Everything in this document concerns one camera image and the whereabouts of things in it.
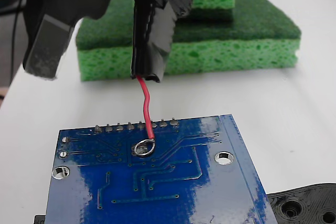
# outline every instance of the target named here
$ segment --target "white surface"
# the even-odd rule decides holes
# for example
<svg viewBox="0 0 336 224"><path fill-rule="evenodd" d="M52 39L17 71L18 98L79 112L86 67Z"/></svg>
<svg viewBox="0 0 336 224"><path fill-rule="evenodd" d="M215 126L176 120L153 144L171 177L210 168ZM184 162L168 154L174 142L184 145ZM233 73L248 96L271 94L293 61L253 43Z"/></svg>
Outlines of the white surface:
<svg viewBox="0 0 336 224"><path fill-rule="evenodd" d="M297 67L150 82L152 119L233 114L267 193L336 183L336 0L270 1L302 30ZM135 123L142 104L136 81L81 83L74 41L57 80L21 68L0 109L1 223L45 213L60 129Z"/></svg>

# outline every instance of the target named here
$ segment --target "black cable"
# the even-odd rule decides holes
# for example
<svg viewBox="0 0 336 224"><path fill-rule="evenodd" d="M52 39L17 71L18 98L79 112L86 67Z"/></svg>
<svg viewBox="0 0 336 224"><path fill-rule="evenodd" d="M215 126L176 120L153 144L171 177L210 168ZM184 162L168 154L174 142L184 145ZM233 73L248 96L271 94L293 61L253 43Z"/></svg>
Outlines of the black cable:
<svg viewBox="0 0 336 224"><path fill-rule="evenodd" d="M21 10L21 4L22 0L19 0L19 3L16 8L15 12L15 18L14 18L14 25L13 25L13 32L12 32L12 53L11 53L11 63L10 63L10 80L9 80L9 85L12 83L13 77L14 77L14 53L15 53L15 34L16 34L16 26L17 26L17 19Z"/></svg>

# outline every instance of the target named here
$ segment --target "hole in black plastic part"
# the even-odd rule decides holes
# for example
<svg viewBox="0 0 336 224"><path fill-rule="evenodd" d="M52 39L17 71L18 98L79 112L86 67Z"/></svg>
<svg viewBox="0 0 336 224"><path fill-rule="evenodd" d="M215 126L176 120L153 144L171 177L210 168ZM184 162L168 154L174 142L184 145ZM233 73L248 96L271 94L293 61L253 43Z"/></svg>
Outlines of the hole in black plastic part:
<svg viewBox="0 0 336 224"><path fill-rule="evenodd" d="M334 213L332 212L326 212L324 215L323 215L323 221L325 223L328 223L328 224L331 224L331 223L335 223L335 220L336 220L336 216Z"/></svg>
<svg viewBox="0 0 336 224"><path fill-rule="evenodd" d="M302 212L301 205L293 200L286 202L281 210L288 218L294 218Z"/></svg>

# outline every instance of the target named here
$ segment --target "mounting hole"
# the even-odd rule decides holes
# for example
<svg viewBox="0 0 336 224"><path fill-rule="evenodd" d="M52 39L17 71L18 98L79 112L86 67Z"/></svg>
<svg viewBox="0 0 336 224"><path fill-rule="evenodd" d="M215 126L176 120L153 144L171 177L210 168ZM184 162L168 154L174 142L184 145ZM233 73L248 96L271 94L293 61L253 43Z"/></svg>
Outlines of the mounting hole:
<svg viewBox="0 0 336 224"><path fill-rule="evenodd" d="M233 162L233 155L230 152L219 152L215 156L215 161L220 165L229 165Z"/></svg>
<svg viewBox="0 0 336 224"><path fill-rule="evenodd" d="M54 179L64 179L68 177L70 174L70 170L66 166L58 166L53 170L53 173L51 174Z"/></svg>
<svg viewBox="0 0 336 224"><path fill-rule="evenodd" d="M324 215L323 215L323 221L325 223L335 223L335 220L336 220L336 216L334 213L332 212L326 212Z"/></svg>
<svg viewBox="0 0 336 224"><path fill-rule="evenodd" d="M298 202L291 200L283 204L281 211L288 218L294 218L302 212L302 207Z"/></svg>

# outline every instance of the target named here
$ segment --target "blue circuit board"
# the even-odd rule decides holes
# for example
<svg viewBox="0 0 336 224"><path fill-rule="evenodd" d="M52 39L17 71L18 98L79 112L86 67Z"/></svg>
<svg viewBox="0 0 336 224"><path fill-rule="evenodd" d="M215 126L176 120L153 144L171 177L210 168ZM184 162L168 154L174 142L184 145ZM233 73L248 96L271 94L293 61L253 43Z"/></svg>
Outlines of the blue circuit board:
<svg viewBox="0 0 336 224"><path fill-rule="evenodd" d="M277 223L231 115L155 125L60 131L46 224Z"/></svg>

